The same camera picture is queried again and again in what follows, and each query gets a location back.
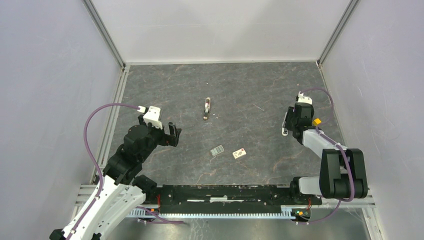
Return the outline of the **white plastic hook piece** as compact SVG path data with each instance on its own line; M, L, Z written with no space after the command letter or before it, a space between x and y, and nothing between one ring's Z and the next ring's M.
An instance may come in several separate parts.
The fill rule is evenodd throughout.
M285 113L284 120L283 120L283 123L281 125L281 127L282 127L281 134L283 136L287 136L289 134L289 130L287 129L287 119L288 119L288 112Z

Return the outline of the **staples tray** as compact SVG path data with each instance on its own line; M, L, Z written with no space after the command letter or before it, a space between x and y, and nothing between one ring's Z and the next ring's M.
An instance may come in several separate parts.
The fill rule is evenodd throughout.
M223 153L225 151L224 147L222 145L219 145L217 147L214 147L213 149L210 150L210 153L213 157Z

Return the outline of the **small white staples box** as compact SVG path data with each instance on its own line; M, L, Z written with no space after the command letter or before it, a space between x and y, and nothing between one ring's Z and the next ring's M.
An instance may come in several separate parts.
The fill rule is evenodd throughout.
M237 159L239 159L239 158L244 157L246 154L247 154L247 153L246 153L245 149L244 149L244 148L240 148L240 149L238 149L238 150L234 151L234 152L232 153L232 156L234 157L234 159L235 159L235 160L237 160Z

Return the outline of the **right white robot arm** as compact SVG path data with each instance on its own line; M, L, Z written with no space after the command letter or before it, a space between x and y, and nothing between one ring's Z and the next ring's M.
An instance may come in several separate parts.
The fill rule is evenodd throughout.
M290 106L282 124L282 135L292 134L320 159L318 176L298 176L290 182L289 199L302 204L309 195L351 201L368 195L364 154L328 137L313 125L314 108L309 103Z

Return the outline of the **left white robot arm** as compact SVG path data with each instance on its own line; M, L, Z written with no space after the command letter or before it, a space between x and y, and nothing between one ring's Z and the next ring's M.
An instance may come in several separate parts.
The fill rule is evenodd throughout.
M74 219L55 229L51 240L105 240L137 206L157 198L157 184L140 175L143 163L157 146L176 147L182 132L172 122L169 133L141 122L132 126L107 161L95 190Z

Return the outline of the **yellow cube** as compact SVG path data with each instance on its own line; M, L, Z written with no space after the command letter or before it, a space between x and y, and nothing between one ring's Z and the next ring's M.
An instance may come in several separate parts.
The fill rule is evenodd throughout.
M313 126L319 126L320 124L322 124L323 122L319 119L319 118L315 118L313 121L312 121L312 125Z

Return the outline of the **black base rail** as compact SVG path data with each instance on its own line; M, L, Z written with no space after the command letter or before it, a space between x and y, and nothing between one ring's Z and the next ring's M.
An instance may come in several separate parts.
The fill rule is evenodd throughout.
M313 195L295 193L287 185L162 185L144 204L161 214L276 214L282 206L320 206Z

